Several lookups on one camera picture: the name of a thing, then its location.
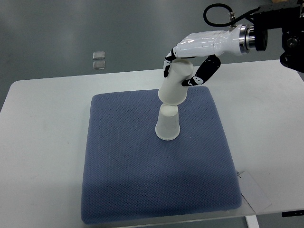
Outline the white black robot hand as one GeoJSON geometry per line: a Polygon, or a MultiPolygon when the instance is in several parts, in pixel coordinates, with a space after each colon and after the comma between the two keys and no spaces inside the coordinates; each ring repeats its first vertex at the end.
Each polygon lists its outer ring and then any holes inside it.
{"type": "Polygon", "coordinates": [[[178,58],[205,57],[195,75],[184,80],[184,87],[198,86],[207,82],[219,69],[219,56],[223,53],[233,55],[247,54],[254,44],[254,27],[237,25],[228,31],[207,31],[189,34],[168,53],[164,59],[163,74],[169,75],[172,62],[178,58]]]}

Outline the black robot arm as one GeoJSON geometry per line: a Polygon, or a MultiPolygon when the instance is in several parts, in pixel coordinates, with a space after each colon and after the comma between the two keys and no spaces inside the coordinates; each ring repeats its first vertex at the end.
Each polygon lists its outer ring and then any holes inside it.
{"type": "Polygon", "coordinates": [[[259,6],[252,14],[255,48],[265,51],[268,32],[279,37],[271,37],[270,42],[278,41],[280,63],[292,70],[304,72],[304,2],[288,0],[259,6]]]}

